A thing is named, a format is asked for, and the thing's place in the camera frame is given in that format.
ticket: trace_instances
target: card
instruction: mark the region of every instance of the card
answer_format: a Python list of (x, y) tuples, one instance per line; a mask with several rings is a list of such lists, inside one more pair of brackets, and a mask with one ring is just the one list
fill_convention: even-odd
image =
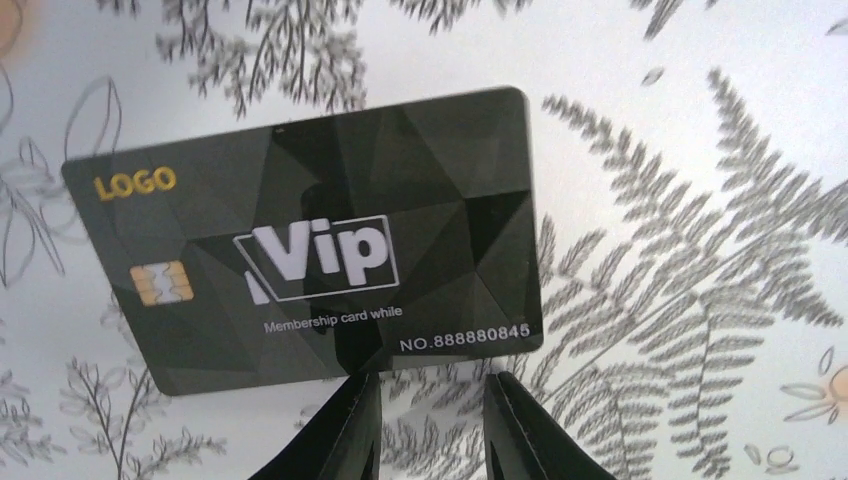
[(513, 88), (67, 162), (157, 387), (187, 395), (543, 341)]

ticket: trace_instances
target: floral tablecloth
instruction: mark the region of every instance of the floral tablecloth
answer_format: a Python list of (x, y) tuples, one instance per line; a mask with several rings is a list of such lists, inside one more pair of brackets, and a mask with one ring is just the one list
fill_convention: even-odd
[(0, 0), (0, 476), (247, 478), (341, 380), (168, 398), (68, 158), (498, 85), (547, 338), (383, 377), (381, 477), (485, 478), (509, 369), (621, 480), (848, 478), (843, 0)]

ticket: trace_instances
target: black prong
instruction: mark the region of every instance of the black prong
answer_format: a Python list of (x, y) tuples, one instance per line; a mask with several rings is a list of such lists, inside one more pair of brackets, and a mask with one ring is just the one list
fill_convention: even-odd
[(250, 480), (378, 480), (382, 426), (378, 375), (353, 375)]
[(511, 373), (486, 378), (483, 420), (489, 480), (615, 480)]

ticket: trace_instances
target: gold chip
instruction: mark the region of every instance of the gold chip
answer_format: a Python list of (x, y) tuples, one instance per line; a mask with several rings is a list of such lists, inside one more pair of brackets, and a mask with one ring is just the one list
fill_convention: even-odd
[(145, 306), (186, 302), (194, 291), (180, 261), (151, 263), (130, 269), (135, 288)]

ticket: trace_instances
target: vip card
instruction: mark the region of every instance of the vip card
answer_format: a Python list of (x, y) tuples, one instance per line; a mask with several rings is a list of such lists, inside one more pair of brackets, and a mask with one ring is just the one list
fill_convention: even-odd
[(524, 96), (504, 88), (68, 162), (159, 389), (542, 344)]

